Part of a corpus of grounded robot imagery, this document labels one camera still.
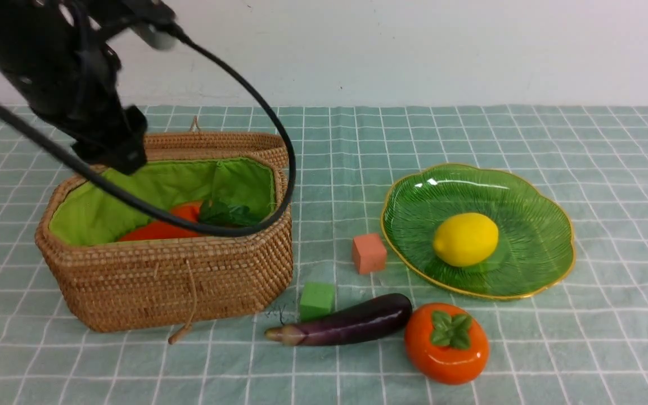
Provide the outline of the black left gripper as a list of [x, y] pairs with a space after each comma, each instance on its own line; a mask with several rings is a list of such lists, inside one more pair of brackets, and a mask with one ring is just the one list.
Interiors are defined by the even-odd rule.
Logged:
[[132, 175], [147, 163], [147, 119], [123, 108], [115, 56], [77, 1], [0, 1], [0, 74], [89, 165]]

